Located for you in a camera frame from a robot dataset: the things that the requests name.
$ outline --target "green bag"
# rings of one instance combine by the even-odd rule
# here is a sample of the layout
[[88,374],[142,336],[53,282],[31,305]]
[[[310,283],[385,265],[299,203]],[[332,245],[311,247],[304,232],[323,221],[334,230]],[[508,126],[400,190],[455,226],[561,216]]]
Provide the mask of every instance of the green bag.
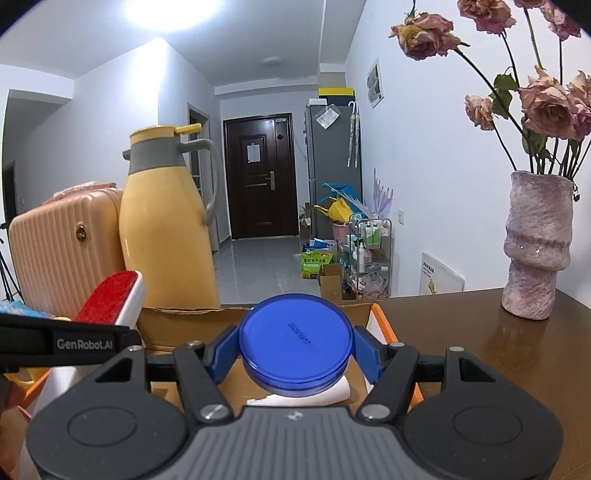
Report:
[[301,253],[301,277],[317,278],[320,267],[332,261],[332,253],[324,250],[312,250]]

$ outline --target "tripod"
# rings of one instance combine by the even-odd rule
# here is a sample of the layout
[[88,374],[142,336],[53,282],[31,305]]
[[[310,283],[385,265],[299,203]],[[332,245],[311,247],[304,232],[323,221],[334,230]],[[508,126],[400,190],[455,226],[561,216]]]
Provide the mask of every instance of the tripod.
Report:
[[[0,230],[8,230],[8,225],[6,223],[1,224]],[[0,244],[4,245],[4,240],[2,240],[1,238],[0,238]],[[2,255],[1,250],[0,250],[0,278],[2,279],[2,286],[4,287],[4,293],[6,295],[5,300],[13,302],[15,295],[18,295],[22,300],[21,290],[18,288],[17,282],[14,280],[14,277],[10,273],[10,269],[8,268],[8,264],[6,263],[6,260],[4,260],[4,256]],[[12,283],[12,286],[14,286],[14,289],[16,290],[16,292],[14,294],[12,293],[11,283]]]

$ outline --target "hand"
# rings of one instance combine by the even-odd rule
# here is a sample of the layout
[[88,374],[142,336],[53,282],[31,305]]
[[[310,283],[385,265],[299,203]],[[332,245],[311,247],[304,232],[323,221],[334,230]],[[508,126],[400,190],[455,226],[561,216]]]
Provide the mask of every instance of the hand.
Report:
[[[11,384],[10,394],[6,405],[0,406],[0,414],[3,410],[10,410],[16,407],[22,399],[25,398],[25,391],[16,384]],[[20,412],[6,413],[0,419],[0,468],[5,472],[11,472],[18,462],[18,457],[21,453],[20,445],[15,445],[14,429],[12,425],[14,423],[13,414]]]

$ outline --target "pink bucket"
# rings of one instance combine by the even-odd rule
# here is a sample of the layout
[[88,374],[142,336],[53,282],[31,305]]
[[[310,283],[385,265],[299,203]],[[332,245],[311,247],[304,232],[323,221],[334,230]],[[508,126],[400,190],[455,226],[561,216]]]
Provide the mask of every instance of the pink bucket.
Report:
[[340,223],[331,223],[333,227],[333,237],[337,240],[338,243],[341,245],[347,244],[347,234],[349,233],[349,224],[345,223],[341,225]]

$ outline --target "blue lid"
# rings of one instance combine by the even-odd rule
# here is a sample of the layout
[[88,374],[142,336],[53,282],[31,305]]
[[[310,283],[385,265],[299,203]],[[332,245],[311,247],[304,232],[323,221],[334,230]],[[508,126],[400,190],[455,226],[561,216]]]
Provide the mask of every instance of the blue lid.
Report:
[[300,293],[254,307],[240,325],[246,371],[272,393],[319,393],[343,375],[353,349],[353,329],[330,302]]

